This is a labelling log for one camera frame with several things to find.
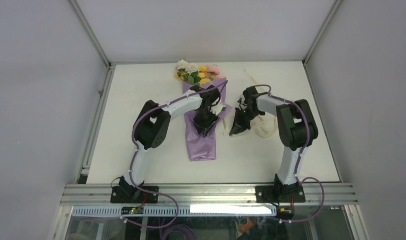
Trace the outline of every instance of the green leaf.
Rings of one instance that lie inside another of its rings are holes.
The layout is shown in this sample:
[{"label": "green leaf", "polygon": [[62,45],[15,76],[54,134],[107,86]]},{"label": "green leaf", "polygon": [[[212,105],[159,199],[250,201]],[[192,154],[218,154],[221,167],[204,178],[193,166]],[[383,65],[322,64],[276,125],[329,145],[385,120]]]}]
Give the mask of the green leaf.
[{"label": "green leaf", "polygon": [[193,85],[195,83],[194,78],[192,77],[192,75],[188,76],[188,83]]}]

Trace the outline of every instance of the purple bag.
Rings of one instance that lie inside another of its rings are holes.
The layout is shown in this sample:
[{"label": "purple bag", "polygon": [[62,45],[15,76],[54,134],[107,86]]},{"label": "purple bag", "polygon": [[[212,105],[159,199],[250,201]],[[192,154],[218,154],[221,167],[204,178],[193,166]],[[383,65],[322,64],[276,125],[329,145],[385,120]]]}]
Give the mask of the purple bag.
[{"label": "purple bag", "polygon": [[[207,88],[210,85],[218,85],[226,81],[226,78],[213,80],[206,84],[201,85],[202,88]],[[184,82],[183,91],[186,92],[192,87],[191,84]],[[226,86],[223,88],[221,94],[222,103],[226,106],[226,109],[219,113],[219,121],[210,130],[207,137],[203,137],[197,133],[193,125],[193,119],[196,115],[195,111],[189,111],[184,114],[185,117],[185,139],[187,141],[188,156],[191,161],[204,161],[216,159],[216,125],[228,114],[231,110],[231,106],[225,104]]]}]

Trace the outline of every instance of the white table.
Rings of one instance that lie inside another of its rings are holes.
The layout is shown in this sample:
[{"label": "white table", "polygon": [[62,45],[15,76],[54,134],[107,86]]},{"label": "white table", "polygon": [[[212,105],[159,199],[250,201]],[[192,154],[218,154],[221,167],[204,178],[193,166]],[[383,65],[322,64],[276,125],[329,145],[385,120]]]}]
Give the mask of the white table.
[{"label": "white table", "polygon": [[[229,80],[226,103],[236,107],[242,91],[270,84],[272,94],[290,100],[308,100],[319,130],[301,168],[301,178],[339,181],[325,132],[301,62],[216,63]],[[182,83],[173,78],[174,64],[117,65],[101,122],[87,183],[107,184],[123,175],[134,151],[132,125],[147,100],[166,102],[182,94]],[[283,145],[278,132],[260,138],[253,131],[229,137],[222,122],[216,127],[217,159],[190,161],[185,143],[185,122],[170,123],[163,144],[146,155],[151,161],[146,183],[261,183],[271,182],[279,169]]]}]

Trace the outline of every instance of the pink flower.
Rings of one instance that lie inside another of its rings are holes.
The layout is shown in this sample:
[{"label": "pink flower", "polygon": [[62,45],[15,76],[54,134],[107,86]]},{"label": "pink flower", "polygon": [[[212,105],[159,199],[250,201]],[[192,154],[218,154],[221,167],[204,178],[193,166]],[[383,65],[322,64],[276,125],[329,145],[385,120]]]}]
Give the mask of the pink flower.
[{"label": "pink flower", "polygon": [[214,79],[225,79],[225,78],[226,78],[225,75],[223,75],[223,74],[218,74],[218,75],[215,76]]},{"label": "pink flower", "polygon": [[206,66],[209,73],[220,74],[219,68],[215,65]]}]

